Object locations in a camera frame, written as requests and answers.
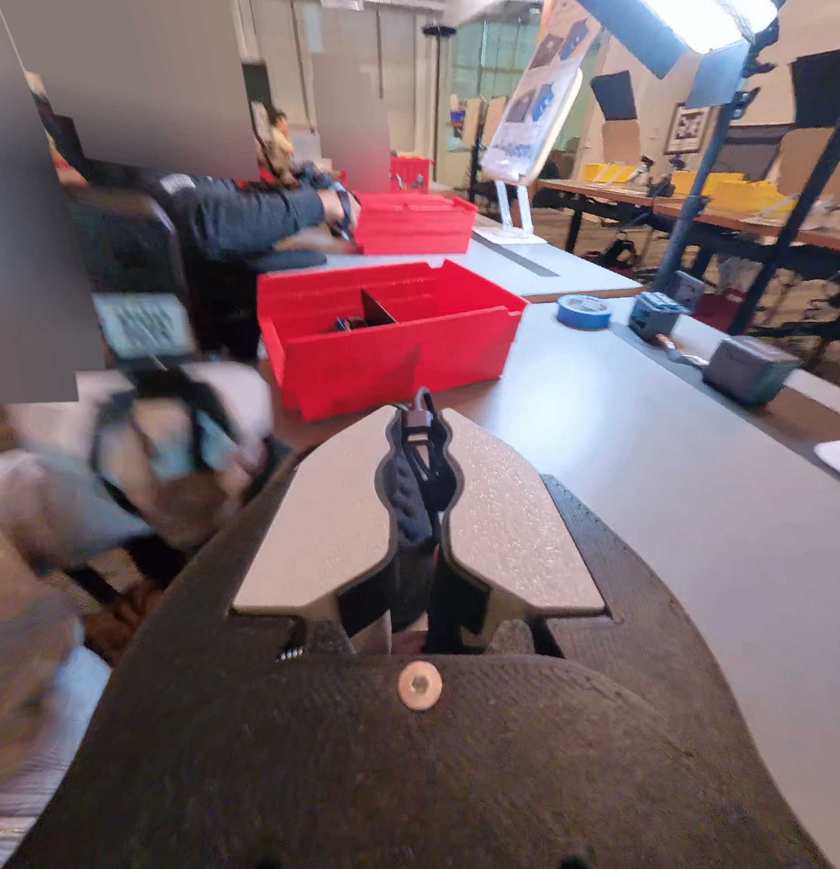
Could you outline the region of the yellow storage bins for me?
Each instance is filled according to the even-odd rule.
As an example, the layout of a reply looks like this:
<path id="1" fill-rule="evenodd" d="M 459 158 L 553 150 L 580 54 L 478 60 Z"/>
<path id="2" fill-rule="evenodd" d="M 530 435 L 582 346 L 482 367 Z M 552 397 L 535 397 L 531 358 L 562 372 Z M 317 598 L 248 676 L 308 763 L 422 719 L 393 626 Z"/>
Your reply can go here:
<path id="1" fill-rule="evenodd" d="M 581 181 L 603 188 L 629 190 L 652 197 L 647 172 L 623 163 L 588 163 L 579 177 Z M 741 216 L 761 216 L 771 219 L 787 217 L 794 207 L 794 198 L 783 196 L 769 181 L 747 181 L 740 173 L 712 172 L 705 181 L 702 196 L 716 210 Z"/>

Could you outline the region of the small device with display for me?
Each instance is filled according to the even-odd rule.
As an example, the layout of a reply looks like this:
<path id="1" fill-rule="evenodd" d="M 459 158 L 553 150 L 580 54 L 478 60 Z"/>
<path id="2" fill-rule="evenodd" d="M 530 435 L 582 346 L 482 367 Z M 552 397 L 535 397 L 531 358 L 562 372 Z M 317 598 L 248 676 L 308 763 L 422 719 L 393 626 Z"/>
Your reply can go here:
<path id="1" fill-rule="evenodd" d="M 642 341 L 657 343 L 657 336 L 670 337 L 677 321 L 687 313 L 687 309 L 670 296 L 643 291 L 634 299 L 627 325 Z"/>

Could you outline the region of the person's left hand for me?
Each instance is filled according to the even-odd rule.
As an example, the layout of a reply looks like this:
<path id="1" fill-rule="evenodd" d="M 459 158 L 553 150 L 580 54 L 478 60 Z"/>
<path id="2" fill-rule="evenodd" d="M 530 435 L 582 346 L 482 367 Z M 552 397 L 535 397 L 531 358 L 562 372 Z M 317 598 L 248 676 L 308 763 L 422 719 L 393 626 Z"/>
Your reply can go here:
<path id="1" fill-rule="evenodd" d="M 138 506 L 145 520 L 176 549 L 206 543 L 242 506 L 252 483 L 249 468 L 194 472 L 154 482 Z"/>

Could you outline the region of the instruction sheet board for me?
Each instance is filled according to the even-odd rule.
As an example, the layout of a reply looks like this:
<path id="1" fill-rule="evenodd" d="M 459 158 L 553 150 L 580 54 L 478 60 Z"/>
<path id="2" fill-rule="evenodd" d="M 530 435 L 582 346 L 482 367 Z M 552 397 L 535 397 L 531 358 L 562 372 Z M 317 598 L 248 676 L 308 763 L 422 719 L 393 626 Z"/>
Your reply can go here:
<path id="1" fill-rule="evenodd" d="M 480 163 L 482 174 L 527 186 L 543 169 L 583 81 L 582 63 L 599 23 L 581 3 L 552 4 L 538 42 Z"/>

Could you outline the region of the light stand pole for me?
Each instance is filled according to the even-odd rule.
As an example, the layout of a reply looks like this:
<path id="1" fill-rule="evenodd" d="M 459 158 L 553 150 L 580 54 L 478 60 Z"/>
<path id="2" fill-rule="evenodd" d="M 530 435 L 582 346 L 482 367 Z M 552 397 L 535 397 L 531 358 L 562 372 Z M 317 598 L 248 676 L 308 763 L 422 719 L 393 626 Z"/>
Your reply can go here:
<path id="1" fill-rule="evenodd" d="M 715 49 L 701 60 L 695 82 L 686 101 L 686 108 L 718 107 L 714 130 L 696 171 L 693 185 L 679 212 L 669 242 L 653 282 L 653 289 L 672 294 L 673 281 L 686 250 L 693 223 L 706 204 L 703 191 L 708 176 L 725 144 L 729 127 L 740 119 L 755 100 L 759 87 L 748 90 L 747 82 L 775 68 L 773 62 L 763 62 L 762 50 L 778 40 L 777 17 L 761 32 L 723 49 Z"/>

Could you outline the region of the wooden work table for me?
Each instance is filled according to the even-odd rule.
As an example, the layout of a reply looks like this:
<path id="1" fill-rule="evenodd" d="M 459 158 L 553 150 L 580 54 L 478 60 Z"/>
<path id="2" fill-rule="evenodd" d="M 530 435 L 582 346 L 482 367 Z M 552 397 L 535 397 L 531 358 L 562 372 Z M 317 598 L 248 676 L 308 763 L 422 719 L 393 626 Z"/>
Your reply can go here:
<path id="1" fill-rule="evenodd" d="M 684 206 L 683 197 L 656 198 L 621 185 L 542 179 L 540 190 L 555 191 L 559 207 L 572 213 L 566 251 L 574 252 L 585 215 L 614 222 L 620 232 L 645 227 L 657 234 L 673 230 Z M 687 271 L 703 278 L 711 259 L 730 255 L 762 265 L 773 253 L 782 230 L 778 222 L 751 217 L 708 204 L 694 219 L 686 236 L 686 247 L 696 248 Z M 806 280 L 824 279 L 840 270 L 840 229 L 802 229 L 785 249 L 776 269 L 793 272 Z"/>

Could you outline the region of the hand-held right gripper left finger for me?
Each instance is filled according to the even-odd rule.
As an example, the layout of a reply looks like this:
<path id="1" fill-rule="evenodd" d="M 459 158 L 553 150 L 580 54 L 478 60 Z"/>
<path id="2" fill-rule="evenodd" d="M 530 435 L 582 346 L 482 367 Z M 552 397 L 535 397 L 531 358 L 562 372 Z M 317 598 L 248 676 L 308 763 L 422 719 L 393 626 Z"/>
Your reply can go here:
<path id="1" fill-rule="evenodd" d="M 385 619 L 396 530 L 382 474 L 400 420 L 396 407 L 381 407 L 300 463 L 234 596 L 235 613 L 338 622 L 348 636 Z"/>

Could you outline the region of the LED light panel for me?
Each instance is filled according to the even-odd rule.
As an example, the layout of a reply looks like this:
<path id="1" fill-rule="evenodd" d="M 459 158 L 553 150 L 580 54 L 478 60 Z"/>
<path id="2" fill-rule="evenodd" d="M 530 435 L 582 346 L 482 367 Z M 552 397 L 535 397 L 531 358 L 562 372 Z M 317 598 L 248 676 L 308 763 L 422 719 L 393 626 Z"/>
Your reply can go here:
<path id="1" fill-rule="evenodd" d="M 778 19 L 772 1 L 580 1 L 579 5 L 662 79 L 687 51 L 705 56 L 754 44 Z"/>

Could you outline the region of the framed fiducial tag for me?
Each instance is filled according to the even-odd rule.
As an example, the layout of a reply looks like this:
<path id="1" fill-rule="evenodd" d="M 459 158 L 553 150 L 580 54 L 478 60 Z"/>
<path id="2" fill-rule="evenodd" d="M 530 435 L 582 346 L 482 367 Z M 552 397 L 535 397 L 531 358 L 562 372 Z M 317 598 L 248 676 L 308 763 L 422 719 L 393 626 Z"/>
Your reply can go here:
<path id="1" fill-rule="evenodd" d="M 677 103 L 667 131 L 663 154 L 673 157 L 699 153 L 704 147 L 715 113 L 714 107 L 689 108 L 684 102 Z"/>

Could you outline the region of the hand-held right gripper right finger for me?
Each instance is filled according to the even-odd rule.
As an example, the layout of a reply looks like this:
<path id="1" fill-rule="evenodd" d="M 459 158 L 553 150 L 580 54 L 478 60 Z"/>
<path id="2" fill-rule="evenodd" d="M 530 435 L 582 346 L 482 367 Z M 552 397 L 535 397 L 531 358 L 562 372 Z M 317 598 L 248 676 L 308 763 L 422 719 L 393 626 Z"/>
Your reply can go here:
<path id="1" fill-rule="evenodd" d="M 451 408 L 438 418 L 456 489 L 440 520 L 431 650 L 482 650 L 507 621 L 595 618 L 606 603 L 540 472 Z"/>

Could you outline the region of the grey box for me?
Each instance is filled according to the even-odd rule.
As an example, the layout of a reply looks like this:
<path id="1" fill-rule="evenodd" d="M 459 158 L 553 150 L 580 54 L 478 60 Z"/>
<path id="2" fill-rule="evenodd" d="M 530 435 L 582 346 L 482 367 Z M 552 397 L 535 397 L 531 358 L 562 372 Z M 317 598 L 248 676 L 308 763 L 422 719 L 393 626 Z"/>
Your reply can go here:
<path id="1" fill-rule="evenodd" d="M 783 389 L 801 359 L 749 335 L 728 336 L 702 371 L 703 382 L 743 407 L 764 407 Z"/>

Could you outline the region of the blue tape roll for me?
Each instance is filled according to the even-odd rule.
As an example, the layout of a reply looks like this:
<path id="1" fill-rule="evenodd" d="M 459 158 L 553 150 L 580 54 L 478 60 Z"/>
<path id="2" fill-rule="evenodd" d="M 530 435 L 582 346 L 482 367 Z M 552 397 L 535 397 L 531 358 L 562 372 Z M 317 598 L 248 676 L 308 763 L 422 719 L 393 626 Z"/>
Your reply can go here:
<path id="1" fill-rule="evenodd" d="M 556 301 L 556 320 L 579 331 L 601 331 L 609 326 L 612 306 L 594 296 L 571 294 Z"/>

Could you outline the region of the grey cube charger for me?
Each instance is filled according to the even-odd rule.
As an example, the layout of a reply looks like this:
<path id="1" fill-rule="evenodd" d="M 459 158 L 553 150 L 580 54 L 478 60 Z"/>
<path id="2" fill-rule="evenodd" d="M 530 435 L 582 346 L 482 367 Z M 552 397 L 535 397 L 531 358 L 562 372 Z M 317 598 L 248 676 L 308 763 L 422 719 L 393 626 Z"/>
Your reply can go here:
<path id="1" fill-rule="evenodd" d="M 700 278 L 677 270 L 670 278 L 665 294 L 687 314 L 692 314 L 705 292 L 706 284 Z"/>

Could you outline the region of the red plastic bin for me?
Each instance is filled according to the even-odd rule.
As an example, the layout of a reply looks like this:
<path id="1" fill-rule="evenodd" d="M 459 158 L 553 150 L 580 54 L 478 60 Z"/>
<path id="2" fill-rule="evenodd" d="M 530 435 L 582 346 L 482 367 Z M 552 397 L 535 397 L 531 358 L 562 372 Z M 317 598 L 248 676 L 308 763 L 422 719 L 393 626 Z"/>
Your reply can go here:
<path id="1" fill-rule="evenodd" d="M 362 288 L 398 323 L 333 333 Z M 256 298 L 283 406 L 308 422 L 499 378 L 528 306 L 452 260 L 273 273 Z"/>
<path id="2" fill-rule="evenodd" d="M 392 155 L 389 189 L 394 193 L 427 194 L 435 161 L 429 158 Z"/>
<path id="3" fill-rule="evenodd" d="M 380 192 L 358 195 L 353 234 L 362 255 L 465 255 L 478 209 L 460 198 Z"/>

